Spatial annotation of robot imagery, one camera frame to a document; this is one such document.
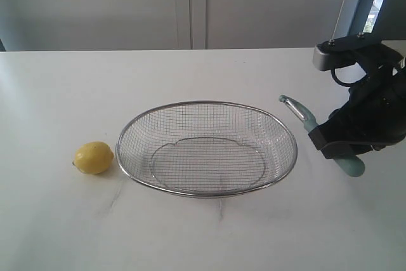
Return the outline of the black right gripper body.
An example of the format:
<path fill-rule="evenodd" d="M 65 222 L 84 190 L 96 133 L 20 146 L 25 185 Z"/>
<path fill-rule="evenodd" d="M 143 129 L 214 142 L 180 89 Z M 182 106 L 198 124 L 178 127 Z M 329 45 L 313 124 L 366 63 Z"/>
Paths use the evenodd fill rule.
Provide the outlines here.
<path fill-rule="evenodd" d="M 347 87 L 350 95 L 329 118 L 342 113 L 368 141 L 380 142 L 381 149 L 397 144 L 405 138 L 405 68 L 400 65 L 403 56 L 382 43 L 362 48 L 356 55 L 357 64 L 365 72 L 361 79 L 344 83 L 336 69 L 331 70 L 333 80 Z"/>

